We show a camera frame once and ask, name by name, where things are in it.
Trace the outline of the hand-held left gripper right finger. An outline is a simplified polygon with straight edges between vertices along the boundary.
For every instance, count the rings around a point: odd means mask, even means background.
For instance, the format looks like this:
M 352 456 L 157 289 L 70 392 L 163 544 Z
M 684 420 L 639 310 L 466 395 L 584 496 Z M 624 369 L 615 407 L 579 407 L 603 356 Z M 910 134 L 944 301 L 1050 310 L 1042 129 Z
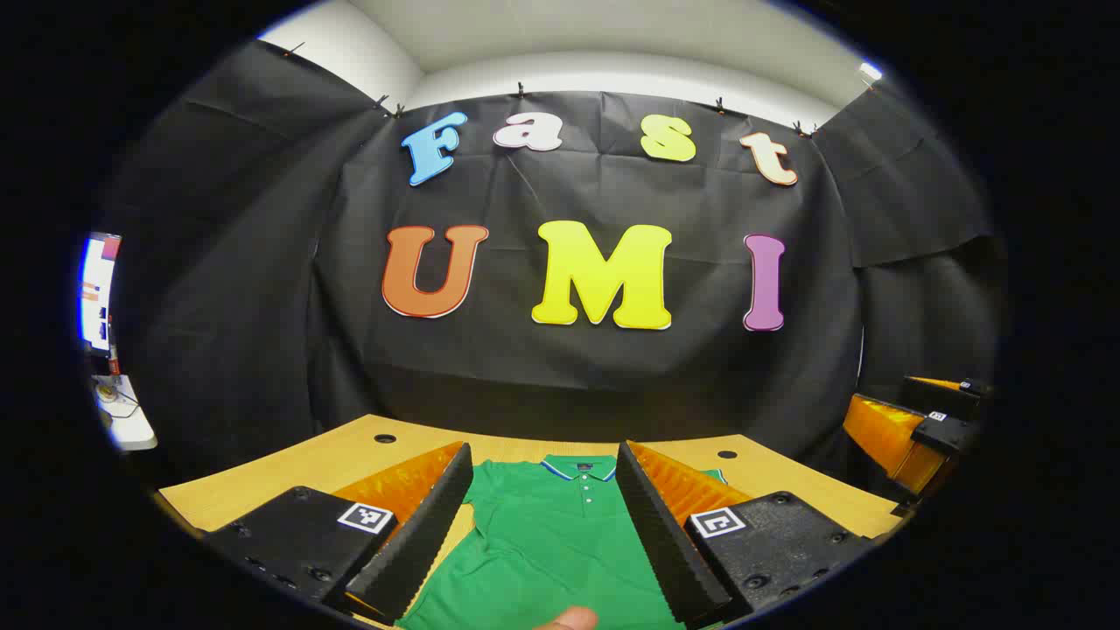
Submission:
M 788 491 L 752 497 L 633 441 L 616 479 L 661 594 L 687 627 L 759 617 L 872 550 Z

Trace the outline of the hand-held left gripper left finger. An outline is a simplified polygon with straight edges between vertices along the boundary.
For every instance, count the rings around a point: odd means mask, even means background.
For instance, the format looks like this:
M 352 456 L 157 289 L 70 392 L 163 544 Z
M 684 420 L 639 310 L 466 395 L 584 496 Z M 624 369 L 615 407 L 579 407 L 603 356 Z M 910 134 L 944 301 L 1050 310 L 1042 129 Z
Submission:
M 394 626 L 472 482 L 472 446 L 452 442 L 336 492 L 291 487 L 203 538 L 296 597 Z

